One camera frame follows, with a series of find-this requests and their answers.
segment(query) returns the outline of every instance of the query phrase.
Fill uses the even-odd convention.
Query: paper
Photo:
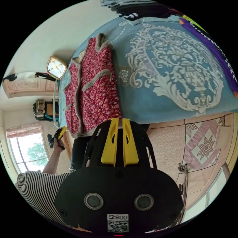
[[[228,138],[230,135],[231,127],[230,126],[219,126],[217,128],[216,140],[213,146],[213,149],[221,149],[226,147]]]

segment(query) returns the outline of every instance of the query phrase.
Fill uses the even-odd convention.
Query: qr code
[[[129,221],[107,221],[108,232],[129,232]]]

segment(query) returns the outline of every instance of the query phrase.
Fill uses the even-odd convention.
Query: clock face
[[[65,66],[58,60],[53,60],[48,65],[48,72],[57,78],[60,78],[65,71]]]

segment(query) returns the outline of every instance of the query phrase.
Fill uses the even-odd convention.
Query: label sticker
[[[221,149],[226,147],[227,141],[230,136],[230,131],[230,126],[218,126],[213,149]]]
[[[128,214],[107,214],[108,232],[129,232]]]

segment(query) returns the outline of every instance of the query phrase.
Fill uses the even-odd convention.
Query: pants
[[[149,124],[143,124],[141,125],[146,131],[149,128]],[[91,136],[87,137],[78,137],[77,139],[74,139],[74,144],[72,148],[71,153],[71,163],[69,171],[73,172],[77,169],[81,169],[83,166],[84,161],[84,154],[86,151],[87,144],[89,140],[91,139]]]

